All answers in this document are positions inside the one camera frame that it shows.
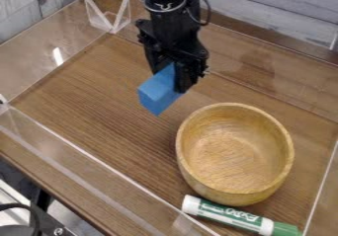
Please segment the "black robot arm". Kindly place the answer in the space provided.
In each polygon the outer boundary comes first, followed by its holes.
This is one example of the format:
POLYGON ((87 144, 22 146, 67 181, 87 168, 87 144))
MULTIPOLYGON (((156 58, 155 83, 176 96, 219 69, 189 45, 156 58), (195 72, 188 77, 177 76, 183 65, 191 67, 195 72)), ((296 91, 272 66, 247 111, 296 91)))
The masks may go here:
POLYGON ((139 42, 153 74, 173 66, 173 90, 185 93, 204 76, 208 50, 197 33, 209 23, 208 0, 144 0, 149 19, 139 19, 139 42))

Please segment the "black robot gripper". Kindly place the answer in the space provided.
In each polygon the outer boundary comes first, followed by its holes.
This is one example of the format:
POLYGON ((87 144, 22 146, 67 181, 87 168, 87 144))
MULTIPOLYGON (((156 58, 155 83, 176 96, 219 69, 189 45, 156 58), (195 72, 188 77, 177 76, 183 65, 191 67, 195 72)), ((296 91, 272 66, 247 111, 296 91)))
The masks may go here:
POLYGON ((148 19, 139 19, 139 42, 153 74, 172 62, 173 89, 184 94, 204 77, 208 51, 197 33, 209 22, 200 21, 199 0, 144 0, 148 19))

